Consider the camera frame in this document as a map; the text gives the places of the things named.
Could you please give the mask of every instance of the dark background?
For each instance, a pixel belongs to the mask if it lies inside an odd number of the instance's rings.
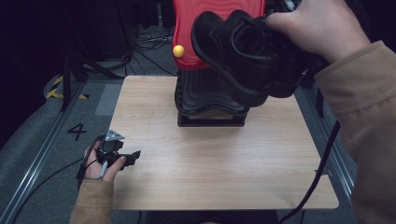
[[[44,87],[68,52],[95,62],[121,57],[133,50],[139,25],[158,25],[158,2],[163,27],[172,27],[172,0],[0,1],[0,148],[46,102]],[[371,40],[396,50],[393,2],[359,3]]]

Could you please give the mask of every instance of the yellow ball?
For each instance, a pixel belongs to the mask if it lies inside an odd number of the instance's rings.
[[[184,54],[184,48],[183,48],[183,46],[181,46],[181,45],[176,45],[176,46],[173,48],[173,53],[174,53],[175,57],[177,57],[177,58],[183,57],[183,54]]]

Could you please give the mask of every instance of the tan jacket sleeve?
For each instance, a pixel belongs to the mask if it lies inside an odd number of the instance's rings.
[[[315,76],[358,164],[359,223],[396,223],[396,55],[376,42]]]
[[[109,224],[113,211],[114,182],[83,180],[70,224]]]

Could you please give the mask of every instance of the hand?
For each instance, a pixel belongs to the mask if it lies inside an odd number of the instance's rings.
[[[267,25],[329,63],[370,45],[345,0],[303,0],[293,12],[270,15]]]
[[[93,164],[88,166],[85,172],[85,178],[96,179],[100,175],[100,172],[102,170],[102,164],[99,163],[99,161],[95,161],[97,160],[96,150],[98,148],[99,148],[99,142],[96,142],[96,144],[93,146],[90,157],[87,160],[87,165],[90,164],[91,162],[93,162]],[[87,155],[88,150],[89,148],[85,149],[84,157],[85,155]],[[125,163],[125,157],[118,158],[109,168],[106,169],[105,175],[103,176],[103,180],[114,181],[117,172],[120,170],[120,168],[123,166],[124,163]]]

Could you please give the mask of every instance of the finger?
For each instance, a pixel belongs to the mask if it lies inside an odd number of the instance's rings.
[[[118,158],[113,165],[111,165],[105,173],[103,180],[105,181],[114,181],[117,172],[122,168],[123,164],[125,163],[126,158],[124,156]]]
[[[92,151],[90,156],[88,157],[88,162],[92,162],[94,160],[96,160],[96,150],[99,148],[99,144],[100,142],[96,142],[95,145],[93,145]],[[87,155],[88,151],[90,150],[90,147],[88,147],[87,149],[85,149],[84,152],[84,157]]]
[[[291,13],[280,13],[275,12],[268,16],[267,18],[267,26],[275,31],[279,31],[287,35],[287,31],[290,29],[292,24],[292,18],[290,17]]]

